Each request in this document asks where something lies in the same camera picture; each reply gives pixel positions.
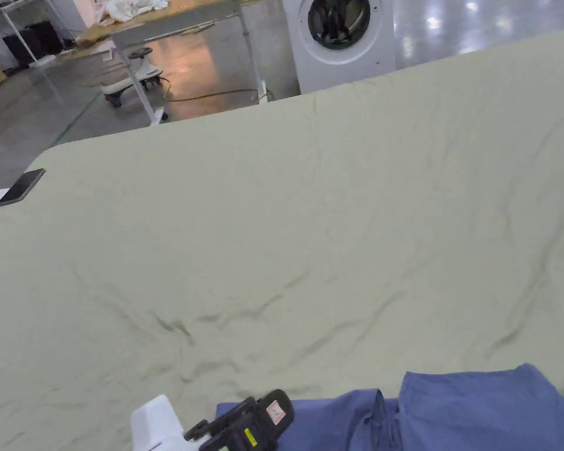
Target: bed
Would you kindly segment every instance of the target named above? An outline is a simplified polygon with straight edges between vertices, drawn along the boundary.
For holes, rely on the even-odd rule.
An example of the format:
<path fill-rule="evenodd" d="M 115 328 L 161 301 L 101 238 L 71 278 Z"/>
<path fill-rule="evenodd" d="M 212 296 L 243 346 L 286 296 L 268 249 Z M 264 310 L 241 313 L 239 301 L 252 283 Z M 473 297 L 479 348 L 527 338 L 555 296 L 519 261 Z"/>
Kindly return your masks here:
<path fill-rule="evenodd" d="M 0 449 L 530 362 L 564 394 L 564 32 L 64 144 L 0 207 Z"/>

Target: black box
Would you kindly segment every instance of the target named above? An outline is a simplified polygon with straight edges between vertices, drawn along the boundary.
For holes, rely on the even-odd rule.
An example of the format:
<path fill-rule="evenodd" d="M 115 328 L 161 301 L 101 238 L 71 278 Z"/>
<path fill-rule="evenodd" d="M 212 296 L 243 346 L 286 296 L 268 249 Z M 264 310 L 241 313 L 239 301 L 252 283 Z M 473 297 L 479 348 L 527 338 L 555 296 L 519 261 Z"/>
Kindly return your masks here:
<path fill-rule="evenodd" d="M 35 32 L 35 36 L 47 55 L 57 55 L 64 50 L 62 42 L 50 22 L 35 23 L 29 25 L 26 29 Z"/>
<path fill-rule="evenodd" d="M 37 36 L 32 29 L 23 29 L 19 31 L 19 33 L 21 33 L 21 36 L 23 37 L 25 43 L 33 52 L 35 59 L 40 59 L 46 56 L 46 50 L 43 49 L 41 43 L 39 42 L 39 39 L 37 39 Z M 12 56 L 16 58 L 20 66 L 26 67 L 33 62 L 32 57 L 29 55 L 23 43 L 18 39 L 16 34 L 4 36 L 2 40 L 11 51 Z"/>

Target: washing machine drum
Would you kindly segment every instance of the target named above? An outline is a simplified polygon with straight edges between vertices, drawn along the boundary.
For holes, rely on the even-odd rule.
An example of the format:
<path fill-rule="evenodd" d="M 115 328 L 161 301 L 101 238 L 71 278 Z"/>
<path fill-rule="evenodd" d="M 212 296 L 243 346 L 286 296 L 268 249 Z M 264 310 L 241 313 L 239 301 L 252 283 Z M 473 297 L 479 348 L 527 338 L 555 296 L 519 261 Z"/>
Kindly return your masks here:
<path fill-rule="evenodd" d="M 309 31 L 331 50 L 355 45 L 370 25 L 368 0 L 314 0 L 309 9 Z"/>

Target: sticker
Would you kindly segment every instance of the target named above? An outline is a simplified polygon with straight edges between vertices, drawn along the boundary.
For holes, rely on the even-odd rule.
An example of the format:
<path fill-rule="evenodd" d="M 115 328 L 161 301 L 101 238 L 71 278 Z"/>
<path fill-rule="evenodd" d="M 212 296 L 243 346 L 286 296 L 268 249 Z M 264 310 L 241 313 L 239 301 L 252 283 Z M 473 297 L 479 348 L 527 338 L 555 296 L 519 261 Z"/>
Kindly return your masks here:
<path fill-rule="evenodd" d="M 286 417 L 286 412 L 282 410 L 278 401 L 274 401 L 272 404 L 268 405 L 266 410 L 276 426 L 282 421 L 282 418 Z"/>
<path fill-rule="evenodd" d="M 255 440 L 255 437 L 253 436 L 249 428 L 245 429 L 245 434 L 247 434 L 247 438 L 249 442 L 251 442 L 251 445 L 257 446 L 257 441 Z"/>

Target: warning label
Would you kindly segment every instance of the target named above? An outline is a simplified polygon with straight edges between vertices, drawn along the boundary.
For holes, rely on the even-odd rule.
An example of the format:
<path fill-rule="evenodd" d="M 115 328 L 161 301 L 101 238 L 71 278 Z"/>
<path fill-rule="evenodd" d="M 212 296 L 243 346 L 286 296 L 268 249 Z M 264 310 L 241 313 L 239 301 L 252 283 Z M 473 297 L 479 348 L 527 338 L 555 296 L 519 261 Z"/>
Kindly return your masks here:
<path fill-rule="evenodd" d="M 266 410 L 267 414 L 276 426 L 282 421 L 282 418 L 286 416 L 286 412 L 282 410 L 278 401 L 274 401 L 272 404 L 268 405 Z"/>

